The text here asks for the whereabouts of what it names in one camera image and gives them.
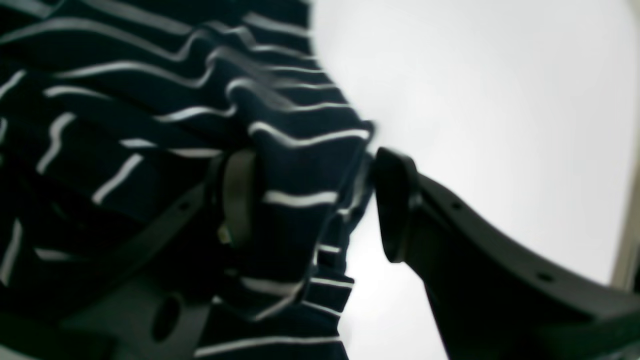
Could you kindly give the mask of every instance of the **white stripe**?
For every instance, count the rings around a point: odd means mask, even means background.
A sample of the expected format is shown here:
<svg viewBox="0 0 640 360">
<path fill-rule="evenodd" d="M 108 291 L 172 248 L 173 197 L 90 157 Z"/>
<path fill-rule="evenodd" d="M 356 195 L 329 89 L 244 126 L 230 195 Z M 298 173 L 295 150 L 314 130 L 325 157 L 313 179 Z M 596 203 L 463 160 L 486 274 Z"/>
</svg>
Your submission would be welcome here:
<svg viewBox="0 0 640 360">
<path fill-rule="evenodd" d="M 325 312 L 325 313 L 328 313 L 328 314 L 331 314 L 331 315 L 334 315 L 334 316 L 338 316 L 338 317 L 342 316 L 342 313 L 340 313 L 340 312 L 338 312 L 336 310 L 330 309 L 329 307 L 326 307 L 326 306 L 314 304 L 313 302 L 303 301 L 302 304 L 306 305 L 308 307 L 313 307 L 316 310 L 320 310 L 322 312 Z"/>
<path fill-rule="evenodd" d="M 334 254 L 338 254 L 340 251 L 342 251 L 342 249 L 340 249 L 339 247 L 335 247 L 331 245 L 320 245 L 319 249 L 320 251 L 332 252 Z"/>
<path fill-rule="evenodd" d="M 311 89 L 311 90 L 327 90 L 327 89 L 337 89 L 338 86 L 336 84 L 310 84 L 310 83 L 302 83 L 300 81 L 288 81 L 286 83 L 276 84 L 276 87 L 279 89 Z"/>
<path fill-rule="evenodd" d="M 319 104 L 313 105 L 298 105 L 288 98 L 278 94 L 270 88 L 266 88 L 262 86 L 258 82 L 250 78 L 236 78 L 233 79 L 227 85 L 227 89 L 225 91 L 227 95 L 227 99 L 230 98 L 231 91 L 236 88 L 244 88 L 251 91 L 254 95 L 256 95 L 266 106 L 270 107 L 273 110 L 278 110 L 282 112 L 297 112 L 297 111 L 314 111 L 320 110 L 324 108 L 350 108 L 349 104 L 339 104 L 334 102 L 322 102 Z"/>
<path fill-rule="evenodd" d="M 138 149 L 138 148 L 146 148 L 146 147 L 156 147 L 157 145 L 145 140 L 145 139 L 124 139 L 120 140 L 120 145 L 124 147 L 128 147 L 130 149 Z"/>
<path fill-rule="evenodd" d="M 309 36 L 308 30 L 303 28 L 302 26 L 287 24 L 286 22 L 269 19 L 268 17 L 259 15 L 254 12 L 250 12 L 247 16 L 245 16 L 243 18 L 243 21 L 247 24 L 255 26 L 256 28 L 273 31 L 275 33 L 285 33 L 303 38 Z"/>
<path fill-rule="evenodd" d="M 21 352 L 0 345 L 0 359 L 2 360 L 39 360 L 35 357 L 27 356 Z"/>
<path fill-rule="evenodd" d="M 0 0 L 0 6 L 6 6 L 31 16 L 46 18 L 53 12 L 53 7 L 37 0 Z"/>
<path fill-rule="evenodd" d="M 76 259 L 75 256 L 58 250 L 40 248 L 35 248 L 34 250 L 38 258 L 44 261 L 71 261 Z"/>
<path fill-rule="evenodd" d="M 133 169 L 138 166 L 138 164 L 144 159 L 144 157 L 139 154 L 133 154 L 125 163 L 120 167 L 118 173 L 111 178 L 109 181 L 104 183 L 91 197 L 92 201 L 100 205 L 104 198 L 109 195 L 113 190 L 115 190 L 120 184 L 122 184 L 129 174 L 133 171 Z"/>
<path fill-rule="evenodd" d="M 278 143 L 292 149 L 317 145 L 319 143 L 330 142 L 333 140 L 344 138 L 360 138 L 363 140 L 367 140 L 369 138 L 369 132 L 361 129 L 336 131 L 335 133 L 319 135 L 313 138 L 297 139 L 283 133 L 282 131 L 265 122 L 254 122 L 253 124 L 251 124 L 251 126 L 249 126 L 249 135 L 254 135 L 258 131 L 265 131 L 269 133 Z"/>
<path fill-rule="evenodd" d="M 302 60 L 313 60 L 316 58 L 315 56 L 305 54 L 301 51 L 291 49 L 285 46 L 273 45 L 273 44 L 269 44 L 269 45 L 259 44 L 255 40 L 255 37 L 253 36 L 253 33 L 251 32 L 251 30 L 249 30 L 246 26 L 238 26 L 235 28 L 231 28 L 230 26 L 220 21 L 210 21 L 210 22 L 207 22 L 207 25 L 212 29 L 215 29 L 219 33 L 236 34 L 240 38 L 244 46 L 247 47 L 247 49 L 254 51 L 256 53 L 265 53 L 265 52 L 278 53 L 282 55 L 292 56 L 294 58 L 299 58 Z"/>
<path fill-rule="evenodd" d="M 311 74 L 324 74 L 324 70 L 321 69 L 307 69 L 305 67 L 295 67 L 295 66 L 267 66 L 266 70 L 270 71 L 295 71 L 295 72 L 308 72 Z"/>
<path fill-rule="evenodd" d="M 0 145 L 4 144 L 4 138 L 6 137 L 6 130 L 9 128 L 9 122 L 0 117 Z"/>
<path fill-rule="evenodd" d="M 151 149 L 156 144 L 141 138 L 120 140 L 120 145 L 129 149 Z M 222 151 L 218 149 L 167 149 L 168 152 L 182 156 L 183 158 L 212 158 Z"/>
<path fill-rule="evenodd" d="M 212 57 L 219 56 L 219 53 L 213 54 Z M 85 78 L 88 76 L 95 76 L 100 74 L 106 74 L 109 72 L 119 72 L 119 71 L 138 71 L 144 72 L 149 75 L 157 76 L 159 78 L 166 79 L 168 81 L 173 81 L 174 83 L 180 84 L 182 86 L 188 88 L 201 88 L 203 87 L 209 80 L 211 74 L 214 70 L 214 64 L 208 63 L 209 66 L 205 71 L 205 74 L 200 78 L 196 79 L 186 79 L 182 76 L 176 75 L 172 72 L 168 72 L 160 67 L 156 67 L 154 65 L 139 63 L 136 61 L 116 61 L 112 63 L 105 63 L 100 65 L 92 65 L 89 67 L 75 69 L 65 72 L 59 72 L 55 74 L 56 77 L 62 79 L 76 79 L 76 78 Z M 236 88 L 244 88 L 251 91 L 255 94 L 260 100 L 270 108 L 274 110 L 284 111 L 284 112 L 295 112 L 295 111 L 314 111 L 325 108 L 350 108 L 349 104 L 341 104 L 334 102 L 322 102 L 319 104 L 313 105 L 298 105 L 293 103 L 288 98 L 278 94 L 273 89 L 267 88 L 254 79 L 250 78 L 236 78 L 233 79 L 227 85 L 225 90 L 225 94 L 227 99 L 230 98 L 231 91 Z"/>
<path fill-rule="evenodd" d="M 218 149 L 167 149 L 167 151 L 183 158 L 213 158 L 222 152 Z"/>
<path fill-rule="evenodd" d="M 350 282 L 322 279 L 320 277 L 312 277 L 310 281 L 314 284 L 330 285 L 335 286 L 336 288 L 353 289 L 353 284 Z"/>
<path fill-rule="evenodd" d="M 0 100 L 2 100 L 2 98 L 6 95 L 6 93 L 9 92 L 9 90 L 18 85 L 18 83 L 20 83 L 20 80 L 22 80 L 22 78 L 24 78 L 26 74 L 27 72 L 25 70 L 20 70 L 12 75 L 9 81 L 0 86 Z"/>
<path fill-rule="evenodd" d="M 200 78 L 187 79 L 164 70 L 161 67 L 157 67 L 155 65 L 150 65 L 147 63 L 140 63 L 137 61 L 114 61 L 111 63 L 91 65 L 80 69 L 59 72 L 55 74 L 55 76 L 60 79 L 79 79 L 87 78 L 89 76 L 108 74 L 110 72 L 136 71 L 144 72 L 149 75 L 173 81 L 174 83 L 188 88 L 201 88 L 209 80 L 209 77 L 213 73 L 213 68 L 213 65 L 208 67 L 204 75 L 202 75 Z"/>
<path fill-rule="evenodd" d="M 295 296 L 289 296 L 289 297 L 284 297 L 282 300 L 278 301 L 276 304 L 274 304 L 273 306 L 267 308 L 266 310 L 263 310 L 263 312 L 259 313 L 258 315 L 256 315 L 254 317 L 255 321 L 261 321 L 265 318 L 268 318 L 269 316 L 278 313 L 280 310 L 284 309 L 285 307 L 287 307 L 287 305 L 289 305 L 291 302 L 293 302 L 293 300 L 295 299 Z"/>
<path fill-rule="evenodd" d="M 314 258 L 313 258 L 313 261 L 312 261 L 312 263 L 313 263 L 313 265 L 314 265 L 314 266 L 317 266 L 317 265 L 318 265 L 318 252 L 319 252 L 319 250 L 318 250 L 318 248 L 316 247 L 316 248 L 314 249 Z"/>
<path fill-rule="evenodd" d="M 276 190 L 269 190 L 264 194 L 263 201 L 267 204 L 284 205 L 290 208 L 309 208 L 323 204 L 335 204 L 338 199 L 336 192 L 321 192 L 313 195 L 290 195 Z"/>
<path fill-rule="evenodd" d="M 22 224 L 20 220 L 15 219 L 13 222 L 13 232 L 11 235 L 11 242 L 4 251 L 2 263 L 0 264 L 0 281 L 5 286 L 9 286 L 11 275 L 13 273 L 13 267 L 15 260 L 20 252 L 20 243 L 22 242 Z"/>
<path fill-rule="evenodd" d="M 60 17 L 43 22 L 36 23 L 34 25 L 26 26 L 25 28 L 18 29 L 9 32 L 0 37 L 0 44 L 6 44 L 14 42 L 23 38 L 32 37 L 42 33 L 48 33 L 50 31 L 87 31 L 95 33 L 105 37 L 109 37 L 121 42 L 138 47 L 142 50 L 148 51 L 152 54 L 158 55 L 162 58 L 171 61 L 183 61 L 188 58 L 191 52 L 191 46 L 193 42 L 198 38 L 210 38 L 211 36 L 204 30 L 196 31 L 185 41 L 184 45 L 176 52 L 167 51 L 158 45 L 138 37 L 126 31 L 122 31 L 113 26 L 105 25 L 97 21 L 81 19 L 76 17 Z"/>
<path fill-rule="evenodd" d="M 288 344 L 288 345 L 316 345 L 335 343 L 340 341 L 338 336 L 325 336 L 317 338 L 293 338 L 291 336 L 267 336 L 265 338 L 242 339 L 224 344 L 202 347 L 196 350 L 195 357 L 205 357 L 243 348 L 259 347 L 264 345 Z"/>
<path fill-rule="evenodd" d="M 53 120 L 51 127 L 49 128 L 49 137 L 51 137 L 51 145 L 49 150 L 42 156 L 36 170 L 40 175 L 44 174 L 49 164 L 56 158 L 60 149 L 62 149 L 62 131 L 76 119 L 76 115 L 73 113 L 63 113 L 56 120 Z"/>
<path fill-rule="evenodd" d="M 187 35 L 192 27 L 177 20 L 115 0 L 83 0 L 94 9 L 174 35 Z"/>
<path fill-rule="evenodd" d="M 43 91 L 46 97 L 56 97 L 60 95 L 86 95 L 92 97 L 99 97 L 101 99 L 111 99 L 109 96 L 100 94 L 99 92 L 95 92 L 93 90 L 87 88 L 81 88 L 80 86 L 68 86 L 68 85 L 60 85 L 60 86 L 52 86 Z"/>
<path fill-rule="evenodd" d="M 267 279 L 254 279 L 252 277 L 241 277 L 240 282 L 249 290 L 275 296 L 295 295 L 303 286 L 302 282 L 278 282 Z"/>
<path fill-rule="evenodd" d="M 231 117 L 236 113 L 236 111 L 237 111 L 237 107 L 235 106 L 235 104 L 233 104 L 227 110 L 218 110 L 218 109 L 210 108 L 207 106 L 194 106 L 194 107 L 179 110 L 170 114 L 158 115 L 154 117 L 154 119 L 160 122 L 176 122 L 176 121 L 182 121 L 182 120 L 185 120 L 191 117 L 196 117 L 198 115 L 203 115 L 203 114 L 211 114 L 211 115 L 217 115 L 221 117 Z"/>
</svg>

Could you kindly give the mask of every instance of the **white wall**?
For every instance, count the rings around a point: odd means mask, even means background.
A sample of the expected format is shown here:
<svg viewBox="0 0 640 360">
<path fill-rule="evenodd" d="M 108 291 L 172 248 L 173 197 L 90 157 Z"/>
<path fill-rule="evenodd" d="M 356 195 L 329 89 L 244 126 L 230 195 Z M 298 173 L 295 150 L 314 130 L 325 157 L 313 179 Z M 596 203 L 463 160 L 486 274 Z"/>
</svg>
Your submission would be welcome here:
<svg viewBox="0 0 640 360">
<path fill-rule="evenodd" d="M 317 0 L 321 63 L 410 154 L 530 249 L 600 283 L 634 162 L 637 35 L 623 0 Z M 351 360 L 445 359 L 420 280 L 356 230 Z"/>
</svg>

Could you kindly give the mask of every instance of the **striped shirt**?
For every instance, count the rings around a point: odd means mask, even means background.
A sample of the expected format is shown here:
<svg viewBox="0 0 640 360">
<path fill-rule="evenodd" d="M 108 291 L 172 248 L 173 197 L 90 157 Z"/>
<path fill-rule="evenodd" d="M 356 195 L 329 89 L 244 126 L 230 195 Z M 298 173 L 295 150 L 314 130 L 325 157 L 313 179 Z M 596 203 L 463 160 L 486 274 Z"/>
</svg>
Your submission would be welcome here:
<svg viewBox="0 0 640 360">
<path fill-rule="evenodd" d="M 346 358 L 337 322 L 372 125 L 317 64 L 308 11 L 0 0 L 0 290 L 77 271 L 201 182 L 213 156 L 253 147 L 255 246 L 194 357 Z"/>
</svg>

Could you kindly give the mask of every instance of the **white background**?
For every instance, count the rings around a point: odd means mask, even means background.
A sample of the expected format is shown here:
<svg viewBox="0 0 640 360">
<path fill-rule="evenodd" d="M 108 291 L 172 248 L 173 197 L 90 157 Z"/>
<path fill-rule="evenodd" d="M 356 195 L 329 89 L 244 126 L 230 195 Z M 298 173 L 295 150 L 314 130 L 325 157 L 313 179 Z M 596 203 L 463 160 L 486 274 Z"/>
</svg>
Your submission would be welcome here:
<svg viewBox="0 0 640 360">
<path fill-rule="evenodd" d="M 608 283 L 635 161 L 636 25 L 624 0 L 317 0 L 321 63 L 376 145 L 510 237 Z M 351 360 L 445 359 L 422 283 L 376 209 L 348 256 Z"/>
</svg>

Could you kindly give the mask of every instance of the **mounting hole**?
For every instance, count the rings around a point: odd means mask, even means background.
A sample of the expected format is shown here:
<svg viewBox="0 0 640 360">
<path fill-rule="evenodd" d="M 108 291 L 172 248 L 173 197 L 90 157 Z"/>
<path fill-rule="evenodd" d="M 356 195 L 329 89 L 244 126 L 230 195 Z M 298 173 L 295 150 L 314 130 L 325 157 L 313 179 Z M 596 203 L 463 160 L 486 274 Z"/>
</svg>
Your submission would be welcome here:
<svg viewBox="0 0 640 360">
<path fill-rule="evenodd" d="M 175 297 L 167 298 L 158 309 L 152 329 L 157 342 L 164 341 L 171 335 L 180 318 L 180 302 Z"/>
<path fill-rule="evenodd" d="M 553 276 L 551 276 L 551 275 L 549 275 L 547 273 L 544 273 L 544 272 L 539 272 L 539 273 L 536 274 L 536 276 L 540 280 L 545 281 L 545 282 L 554 282 L 554 281 L 556 281 Z"/>
</svg>

